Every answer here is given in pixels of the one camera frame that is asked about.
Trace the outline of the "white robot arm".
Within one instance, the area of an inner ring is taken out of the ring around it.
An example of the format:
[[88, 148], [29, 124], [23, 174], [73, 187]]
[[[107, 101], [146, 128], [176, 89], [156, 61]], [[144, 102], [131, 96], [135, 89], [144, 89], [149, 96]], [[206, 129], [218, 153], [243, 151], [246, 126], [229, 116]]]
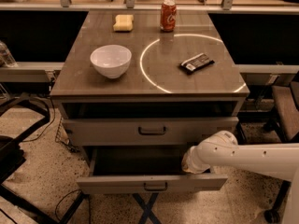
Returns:
[[200, 174], [210, 166], [232, 166], [289, 181], [281, 224], [299, 223], [299, 144], [239, 145], [228, 131], [214, 133], [184, 154], [182, 170]]

